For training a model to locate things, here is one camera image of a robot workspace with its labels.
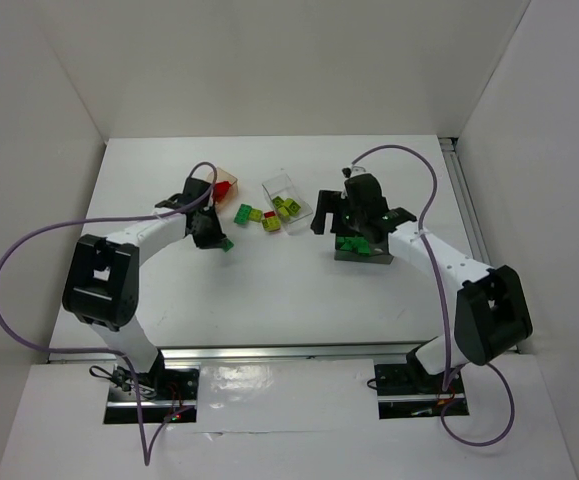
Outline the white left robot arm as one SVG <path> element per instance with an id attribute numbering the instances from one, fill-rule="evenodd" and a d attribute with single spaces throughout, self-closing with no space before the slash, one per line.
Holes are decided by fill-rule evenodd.
<path id="1" fill-rule="evenodd" d="M 139 384 L 157 389 L 167 381 L 164 357 L 137 319 L 140 267 L 169 245 L 191 237 L 201 250 L 228 251 L 210 182 L 186 179 L 183 190 L 157 203 L 143 220 L 108 234 L 82 236 L 63 291 L 63 308 L 90 326 L 115 352 L 119 377 L 135 372 Z"/>

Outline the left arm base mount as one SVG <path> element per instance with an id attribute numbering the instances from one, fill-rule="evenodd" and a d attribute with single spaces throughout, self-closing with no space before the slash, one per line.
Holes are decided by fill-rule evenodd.
<path id="1" fill-rule="evenodd" d="M 94 365 L 89 374 L 109 383 L 103 423 L 129 425 L 138 423 L 137 401 L 141 399 L 145 424 L 195 423 L 200 379 L 198 367 L 166 370 L 157 386 L 139 385 L 139 395 L 125 369 L 115 366 L 111 371 Z"/>

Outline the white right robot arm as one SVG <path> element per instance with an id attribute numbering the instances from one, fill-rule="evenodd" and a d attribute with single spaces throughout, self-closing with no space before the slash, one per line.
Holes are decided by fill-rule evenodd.
<path id="1" fill-rule="evenodd" d="M 335 235 L 337 258 L 385 256 L 434 279 L 443 333 L 406 356 L 407 372 L 418 385 L 466 364 L 484 366 L 533 333 L 513 268 L 479 262 L 429 232 L 408 210 L 389 207 L 370 173 L 350 176 L 341 191 L 319 191 L 310 228 L 316 235 Z"/>

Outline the lime square lego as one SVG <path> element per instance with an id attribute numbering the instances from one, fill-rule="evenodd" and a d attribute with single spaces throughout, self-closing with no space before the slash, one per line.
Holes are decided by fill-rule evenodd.
<path id="1" fill-rule="evenodd" d="M 291 198 L 285 200 L 284 207 L 289 211 L 291 216 L 297 216 L 301 209 L 300 204 Z"/>

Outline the green curved lego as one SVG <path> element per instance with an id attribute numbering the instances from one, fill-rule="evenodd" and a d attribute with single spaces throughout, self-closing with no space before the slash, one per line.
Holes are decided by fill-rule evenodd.
<path id="1" fill-rule="evenodd" d="M 229 240 L 229 239 L 225 239 L 223 244 L 222 244 L 222 250 L 224 252 L 228 252 L 229 250 L 231 250 L 234 247 L 234 243 Z"/>

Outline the red curved lego brick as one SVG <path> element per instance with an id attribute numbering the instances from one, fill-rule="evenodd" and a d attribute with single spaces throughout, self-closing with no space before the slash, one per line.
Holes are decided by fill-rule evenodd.
<path id="1" fill-rule="evenodd" d="M 214 198 L 219 201 L 223 198 L 230 190 L 231 184 L 228 181 L 222 181 L 215 184 L 213 189 Z"/>

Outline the dark grey translucent container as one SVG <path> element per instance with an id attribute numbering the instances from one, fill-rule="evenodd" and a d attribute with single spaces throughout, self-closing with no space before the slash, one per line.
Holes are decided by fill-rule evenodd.
<path id="1" fill-rule="evenodd" d="M 362 236 L 335 236 L 334 259 L 337 261 L 389 265 L 393 256 L 388 248 L 370 244 Z"/>

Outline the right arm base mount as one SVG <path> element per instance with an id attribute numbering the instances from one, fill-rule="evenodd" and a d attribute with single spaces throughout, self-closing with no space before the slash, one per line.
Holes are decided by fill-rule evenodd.
<path id="1" fill-rule="evenodd" d="M 377 394 L 381 420 L 468 416 L 465 387 L 460 376 L 442 389 L 443 374 L 428 374 L 415 358 L 415 350 L 398 363 L 374 365 L 366 386 Z"/>

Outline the orange translucent plastic container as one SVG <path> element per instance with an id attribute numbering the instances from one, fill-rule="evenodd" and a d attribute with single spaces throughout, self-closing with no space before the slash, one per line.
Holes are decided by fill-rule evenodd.
<path id="1" fill-rule="evenodd" d="M 217 177 L 214 177 L 213 173 L 210 172 L 205 180 L 209 183 L 215 181 L 210 198 L 216 210 L 221 211 L 238 196 L 238 179 L 220 167 L 216 171 Z"/>

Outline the lime curved lego brick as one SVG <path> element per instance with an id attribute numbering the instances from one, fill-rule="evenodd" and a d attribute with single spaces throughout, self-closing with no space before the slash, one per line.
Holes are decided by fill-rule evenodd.
<path id="1" fill-rule="evenodd" d="M 276 196 L 272 199 L 273 207 L 277 210 L 279 210 L 280 208 L 282 208 L 284 206 L 284 202 L 285 202 L 285 200 L 279 196 Z"/>

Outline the green L-shaped lego plate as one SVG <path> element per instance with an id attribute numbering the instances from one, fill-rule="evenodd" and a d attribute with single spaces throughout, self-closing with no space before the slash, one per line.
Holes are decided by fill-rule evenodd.
<path id="1" fill-rule="evenodd" d="M 252 207 L 248 204 L 241 204 L 234 216 L 234 223 L 240 226 L 244 226 L 249 222 L 250 213 Z"/>

